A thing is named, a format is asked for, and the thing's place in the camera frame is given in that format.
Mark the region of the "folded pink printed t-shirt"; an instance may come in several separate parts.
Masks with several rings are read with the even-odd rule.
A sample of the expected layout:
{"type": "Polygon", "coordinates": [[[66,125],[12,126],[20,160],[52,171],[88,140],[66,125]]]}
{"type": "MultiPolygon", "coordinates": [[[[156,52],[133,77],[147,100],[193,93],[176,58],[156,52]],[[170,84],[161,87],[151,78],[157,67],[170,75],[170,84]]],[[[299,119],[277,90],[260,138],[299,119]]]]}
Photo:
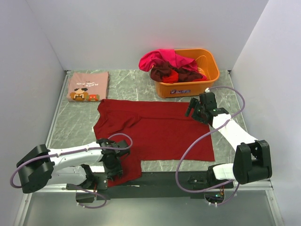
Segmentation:
{"type": "Polygon", "coordinates": [[[109,72],[74,72],[68,84],[69,102],[98,102],[107,98],[109,72]]]}

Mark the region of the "dark maroon crumpled shirt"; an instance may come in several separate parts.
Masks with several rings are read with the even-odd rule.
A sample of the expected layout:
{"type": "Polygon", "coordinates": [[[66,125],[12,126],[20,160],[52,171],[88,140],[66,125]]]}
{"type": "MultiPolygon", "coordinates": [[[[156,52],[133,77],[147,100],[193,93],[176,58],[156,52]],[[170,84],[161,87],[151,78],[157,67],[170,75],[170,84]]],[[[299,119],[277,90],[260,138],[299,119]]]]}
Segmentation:
{"type": "Polygon", "coordinates": [[[205,75],[202,75],[199,72],[189,71],[183,69],[182,67],[176,68],[170,65],[169,62],[165,62],[158,66],[154,66],[150,71],[150,78],[156,82],[162,82],[163,76],[168,76],[170,71],[174,70],[179,75],[178,83],[181,82],[195,82],[195,81],[206,81],[207,78],[205,75]]]}

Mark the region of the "black base crossbar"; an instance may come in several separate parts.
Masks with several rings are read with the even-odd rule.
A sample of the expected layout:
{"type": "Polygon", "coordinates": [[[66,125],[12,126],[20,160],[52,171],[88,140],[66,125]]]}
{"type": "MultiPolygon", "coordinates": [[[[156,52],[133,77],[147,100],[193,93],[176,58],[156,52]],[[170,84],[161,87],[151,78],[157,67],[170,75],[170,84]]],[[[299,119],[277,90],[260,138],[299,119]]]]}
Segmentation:
{"type": "MultiPolygon", "coordinates": [[[[180,171],[178,179],[181,186],[188,190],[202,190],[225,182],[225,180],[217,180],[212,170],[180,171]]],[[[175,181],[175,172],[143,172],[138,179],[121,185],[110,186],[109,183],[110,181],[105,178],[104,173],[95,173],[94,180],[83,184],[82,188],[103,194],[109,200],[167,197],[205,198],[205,193],[187,193],[181,190],[175,181]]]]}

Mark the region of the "bright red crumpled shirt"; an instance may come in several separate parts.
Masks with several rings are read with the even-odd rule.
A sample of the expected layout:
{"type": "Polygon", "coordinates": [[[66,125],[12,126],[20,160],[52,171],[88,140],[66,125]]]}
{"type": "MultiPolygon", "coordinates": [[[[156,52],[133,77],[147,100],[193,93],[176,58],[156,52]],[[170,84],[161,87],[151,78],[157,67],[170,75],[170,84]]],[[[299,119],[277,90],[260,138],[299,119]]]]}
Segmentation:
{"type": "Polygon", "coordinates": [[[171,70],[168,76],[163,76],[162,78],[163,83],[177,83],[178,80],[179,80],[179,75],[174,70],[171,70]]]}

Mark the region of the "orange plastic laundry basket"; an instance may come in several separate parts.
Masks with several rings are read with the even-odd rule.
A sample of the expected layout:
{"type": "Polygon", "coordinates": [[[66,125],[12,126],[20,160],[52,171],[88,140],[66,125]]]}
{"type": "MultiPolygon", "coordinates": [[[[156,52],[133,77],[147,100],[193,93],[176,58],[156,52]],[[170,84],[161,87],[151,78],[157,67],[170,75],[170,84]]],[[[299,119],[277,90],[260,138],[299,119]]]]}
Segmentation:
{"type": "Polygon", "coordinates": [[[198,71],[206,76],[206,81],[162,83],[155,82],[155,90],[161,98],[191,97],[204,92],[206,88],[213,86],[219,79],[220,72],[212,53],[206,49],[176,49],[176,54],[183,57],[192,58],[196,61],[198,71]]]}

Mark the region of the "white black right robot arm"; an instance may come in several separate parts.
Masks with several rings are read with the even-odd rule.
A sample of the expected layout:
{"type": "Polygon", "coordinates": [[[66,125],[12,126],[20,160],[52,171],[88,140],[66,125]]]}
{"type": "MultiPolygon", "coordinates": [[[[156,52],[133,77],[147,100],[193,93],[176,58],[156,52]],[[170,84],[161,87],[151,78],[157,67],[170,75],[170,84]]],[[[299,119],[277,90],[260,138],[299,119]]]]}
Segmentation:
{"type": "Polygon", "coordinates": [[[199,99],[192,98],[185,115],[210,125],[218,131],[235,150],[233,163],[213,166],[206,177],[207,184],[217,188],[223,180],[248,184],[272,176],[270,147],[267,141],[248,134],[224,108],[219,108],[213,92],[204,92],[199,99]]]}

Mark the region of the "aluminium frame rail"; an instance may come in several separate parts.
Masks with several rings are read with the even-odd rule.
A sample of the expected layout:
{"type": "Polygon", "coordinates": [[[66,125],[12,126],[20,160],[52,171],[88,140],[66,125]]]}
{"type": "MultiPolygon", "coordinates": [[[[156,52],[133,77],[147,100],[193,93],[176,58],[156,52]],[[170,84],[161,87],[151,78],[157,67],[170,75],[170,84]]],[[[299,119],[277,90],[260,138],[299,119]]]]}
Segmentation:
{"type": "MultiPolygon", "coordinates": [[[[62,84],[62,88],[61,88],[61,91],[60,91],[58,102],[57,102],[57,105],[56,105],[56,108],[55,108],[55,113],[54,113],[54,116],[53,116],[53,119],[52,119],[52,122],[51,122],[51,125],[50,125],[50,129],[49,129],[49,132],[48,132],[48,136],[47,136],[47,139],[46,139],[46,146],[48,146],[50,144],[50,141],[51,141],[52,136],[53,136],[53,129],[54,129],[54,126],[55,126],[56,121],[57,121],[58,111],[59,111],[60,106],[61,106],[63,93],[64,93],[64,90],[65,90],[65,87],[67,86],[67,80],[70,76],[70,73],[71,73],[70,70],[65,71],[64,81],[63,81],[63,84],[62,84]]],[[[32,199],[32,195],[33,195],[33,193],[24,194],[22,196],[21,204],[20,204],[18,212],[16,214],[16,218],[15,218],[13,226],[22,226],[23,225],[23,223],[25,221],[27,211],[28,211],[28,208],[29,208],[29,205],[30,205],[30,202],[31,202],[31,199],[32,199]]]]}

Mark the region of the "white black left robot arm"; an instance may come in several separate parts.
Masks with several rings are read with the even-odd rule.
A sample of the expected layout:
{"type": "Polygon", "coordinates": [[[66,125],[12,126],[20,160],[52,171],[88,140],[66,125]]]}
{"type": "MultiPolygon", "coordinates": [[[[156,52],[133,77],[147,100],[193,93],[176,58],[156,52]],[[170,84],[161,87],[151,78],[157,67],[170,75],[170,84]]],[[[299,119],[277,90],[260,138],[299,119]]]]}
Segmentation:
{"type": "Polygon", "coordinates": [[[71,184],[83,189],[94,189],[100,179],[92,167],[103,164],[106,180],[121,178],[124,170],[121,157],[130,155],[133,141],[102,138],[82,146],[48,149],[46,145],[33,148],[16,165],[23,193],[30,194],[48,185],[71,184]]]}

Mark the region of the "magenta pink crumpled shirt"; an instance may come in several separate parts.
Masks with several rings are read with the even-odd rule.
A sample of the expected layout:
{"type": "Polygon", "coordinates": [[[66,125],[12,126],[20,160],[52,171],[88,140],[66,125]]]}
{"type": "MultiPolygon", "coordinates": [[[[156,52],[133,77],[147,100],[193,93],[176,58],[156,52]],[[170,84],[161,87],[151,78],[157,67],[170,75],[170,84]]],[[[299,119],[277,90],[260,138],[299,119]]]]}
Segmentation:
{"type": "Polygon", "coordinates": [[[174,49],[157,49],[145,54],[139,61],[139,69],[144,72],[150,72],[154,66],[169,62],[171,66],[189,70],[198,71],[197,63],[194,59],[176,54],[174,49]]]}

